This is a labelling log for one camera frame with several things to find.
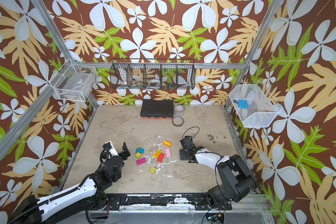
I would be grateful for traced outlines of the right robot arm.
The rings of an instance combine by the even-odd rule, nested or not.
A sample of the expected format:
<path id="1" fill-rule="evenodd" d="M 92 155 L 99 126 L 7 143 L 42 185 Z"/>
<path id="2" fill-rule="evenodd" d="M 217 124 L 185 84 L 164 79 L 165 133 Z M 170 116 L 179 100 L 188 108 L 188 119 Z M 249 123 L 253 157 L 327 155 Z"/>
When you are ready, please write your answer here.
<path id="1" fill-rule="evenodd" d="M 258 187 L 258 182 L 250 168 L 239 155 L 223 156 L 202 146 L 195 146 L 193 137 L 180 140 L 180 160 L 202 164 L 212 168 L 221 184 L 208 190 L 207 199 L 211 205 L 239 202 Z"/>

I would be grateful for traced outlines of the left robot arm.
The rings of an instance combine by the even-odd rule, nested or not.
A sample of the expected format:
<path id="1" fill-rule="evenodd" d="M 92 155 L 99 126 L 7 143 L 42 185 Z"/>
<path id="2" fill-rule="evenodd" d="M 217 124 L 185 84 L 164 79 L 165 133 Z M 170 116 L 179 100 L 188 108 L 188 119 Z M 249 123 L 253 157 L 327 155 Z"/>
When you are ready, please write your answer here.
<path id="1" fill-rule="evenodd" d="M 9 224 L 56 224 L 82 211 L 103 208 L 105 190 L 121 178 L 124 161 L 130 156 L 126 144 L 118 153 L 111 141 L 103 145 L 97 170 L 81 183 L 55 194 L 35 198 L 29 196 L 8 218 Z"/>

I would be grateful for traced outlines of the red rectangular block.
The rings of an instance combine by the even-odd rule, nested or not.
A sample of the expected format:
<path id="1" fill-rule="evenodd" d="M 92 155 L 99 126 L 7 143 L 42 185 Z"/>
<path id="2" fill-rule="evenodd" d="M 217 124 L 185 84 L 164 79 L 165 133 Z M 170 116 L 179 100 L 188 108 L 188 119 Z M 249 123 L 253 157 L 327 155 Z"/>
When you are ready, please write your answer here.
<path id="1" fill-rule="evenodd" d="M 158 158 L 157 158 L 157 161 L 158 161 L 159 163 L 161 163 L 164 157 L 165 157 L 165 154 L 164 154 L 164 153 L 160 153 L 160 155 L 159 155 Z"/>

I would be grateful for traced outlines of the pink rectangular block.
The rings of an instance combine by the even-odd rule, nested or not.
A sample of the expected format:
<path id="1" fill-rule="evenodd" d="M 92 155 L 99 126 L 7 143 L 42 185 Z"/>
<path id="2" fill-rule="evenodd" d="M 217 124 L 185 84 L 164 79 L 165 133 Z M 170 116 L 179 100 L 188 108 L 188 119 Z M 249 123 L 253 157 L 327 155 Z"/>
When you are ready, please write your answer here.
<path id="1" fill-rule="evenodd" d="M 171 151 L 170 151 L 170 148 L 166 148 L 166 149 L 165 149 L 165 152 L 166 152 L 166 156 L 167 156 L 168 158 L 170 158 L 170 157 L 171 157 Z"/>

